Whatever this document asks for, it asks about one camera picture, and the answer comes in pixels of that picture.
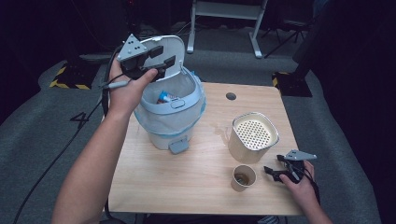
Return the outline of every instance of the perforated strainer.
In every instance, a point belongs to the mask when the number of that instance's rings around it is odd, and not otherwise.
[[[261,113],[251,112],[233,120],[228,148],[237,161],[254,163],[278,141],[271,121]]]

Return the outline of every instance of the black chair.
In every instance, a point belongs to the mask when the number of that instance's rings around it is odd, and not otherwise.
[[[276,0],[279,1],[276,6],[277,20],[274,27],[268,29],[262,38],[264,38],[270,31],[276,30],[279,45],[276,48],[270,50],[264,58],[267,58],[277,49],[282,47],[286,42],[295,37],[294,42],[297,42],[297,38],[300,35],[304,39],[303,32],[307,32],[311,29],[315,22],[314,18],[314,0]],[[283,31],[293,31],[293,33],[283,41],[280,41],[279,33],[277,29]]]

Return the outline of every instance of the gray carpet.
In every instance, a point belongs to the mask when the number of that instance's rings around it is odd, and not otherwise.
[[[184,65],[207,82],[259,86],[272,86],[271,75],[276,71],[294,71],[297,64],[291,56],[301,38],[297,44],[290,41],[268,59],[256,59],[248,39],[250,30],[231,31],[223,27],[201,30],[196,34],[194,53],[185,55]],[[188,37],[183,35],[182,38],[187,46]],[[275,32],[264,39],[259,35],[263,53],[276,44]],[[89,91],[50,88],[49,84],[62,65],[63,62],[59,62],[43,73],[38,80],[41,92],[0,126],[1,223],[12,223],[33,184],[78,129],[78,122],[69,120],[80,112],[90,113],[99,100],[98,85],[105,65],[101,66]],[[311,72],[306,81],[312,98],[284,96],[282,99],[299,149],[318,156],[312,162],[316,167],[323,208],[334,223],[380,223],[372,186],[329,112],[320,83]],[[99,108],[33,192],[19,223],[50,222],[59,187],[101,117]],[[134,214],[113,215],[134,223]],[[289,217],[288,221],[307,223],[304,217]]]

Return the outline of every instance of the open lid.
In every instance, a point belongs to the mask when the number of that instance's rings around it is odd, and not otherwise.
[[[141,41],[148,49],[163,46],[163,54],[154,58],[147,58],[144,67],[163,63],[163,61],[176,56],[175,64],[166,69],[165,78],[175,76],[181,72],[184,61],[184,42],[176,35],[155,36]]]

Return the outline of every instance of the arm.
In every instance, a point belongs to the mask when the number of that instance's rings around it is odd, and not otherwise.
[[[305,168],[314,178],[314,166],[309,162],[304,162]],[[300,205],[309,223],[330,224],[332,221],[326,215],[318,203],[314,188],[308,178],[304,177],[300,183],[294,184],[286,175],[281,175],[280,179],[291,191],[294,201]]]
[[[121,74],[114,60],[110,79]],[[97,223],[102,214],[132,112],[143,89],[157,75],[147,71],[126,87],[110,91],[107,116],[70,169],[58,195],[52,223]],[[116,81],[129,80],[123,76]]]

